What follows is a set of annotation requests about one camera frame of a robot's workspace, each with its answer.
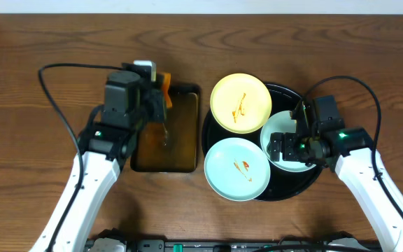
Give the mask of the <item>light blue plate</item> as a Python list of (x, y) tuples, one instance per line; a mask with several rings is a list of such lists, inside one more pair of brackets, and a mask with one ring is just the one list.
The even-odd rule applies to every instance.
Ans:
[(271, 168), (256, 144), (242, 138), (227, 138), (209, 148), (204, 173), (208, 184), (220, 196), (245, 202), (265, 191)]
[(262, 127), (260, 133), (260, 147), (264, 151), (264, 154), (267, 156), (267, 159), (270, 161), (270, 163), (275, 165), (279, 169), (287, 172), (306, 172), (310, 169), (313, 169), (314, 165), (306, 166), (304, 163), (301, 162), (284, 161), (282, 158), (282, 153), (280, 153), (279, 161), (271, 161), (270, 154), (268, 154), (267, 152), (267, 146), (270, 142), (271, 133), (295, 133), (295, 130), (296, 123), (294, 120), (291, 119), (290, 112), (278, 112), (272, 115)]

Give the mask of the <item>orange green sponge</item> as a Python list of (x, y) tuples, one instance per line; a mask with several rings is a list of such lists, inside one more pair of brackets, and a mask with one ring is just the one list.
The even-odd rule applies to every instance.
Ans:
[(171, 102), (171, 98), (169, 96), (169, 88), (171, 85), (171, 74), (170, 73), (159, 73), (159, 76), (162, 77), (161, 90), (164, 95), (164, 100), (166, 102), (166, 106), (168, 109), (171, 109), (173, 106), (173, 104)]

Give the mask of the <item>light blue plate front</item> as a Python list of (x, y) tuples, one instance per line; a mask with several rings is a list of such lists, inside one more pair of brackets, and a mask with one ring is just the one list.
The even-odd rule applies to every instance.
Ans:
[(245, 202), (265, 191), (271, 168), (256, 144), (242, 138), (227, 138), (209, 148), (204, 173), (208, 184), (220, 196)]

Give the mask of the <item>yellow plate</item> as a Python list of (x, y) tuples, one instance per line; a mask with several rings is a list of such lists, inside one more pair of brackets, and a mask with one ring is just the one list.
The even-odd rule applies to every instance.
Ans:
[(215, 121), (225, 130), (248, 134), (269, 119), (272, 100), (261, 80), (250, 74), (233, 73), (215, 84), (210, 109)]

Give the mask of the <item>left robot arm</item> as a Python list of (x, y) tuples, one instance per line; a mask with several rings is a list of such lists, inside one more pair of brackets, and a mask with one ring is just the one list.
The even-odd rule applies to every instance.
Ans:
[(150, 60), (136, 60), (110, 71), (104, 102), (95, 106), (75, 134), (45, 85), (43, 66), (38, 80), (70, 134), (76, 156), (64, 191), (33, 251), (82, 251), (101, 204), (136, 149), (148, 123), (167, 119), (169, 82)]

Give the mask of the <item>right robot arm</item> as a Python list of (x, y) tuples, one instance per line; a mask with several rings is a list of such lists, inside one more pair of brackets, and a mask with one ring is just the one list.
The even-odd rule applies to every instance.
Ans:
[(262, 136), (273, 162), (329, 165), (358, 201), (382, 250), (403, 251), (403, 195), (364, 129), (339, 129), (315, 137), (266, 129)]

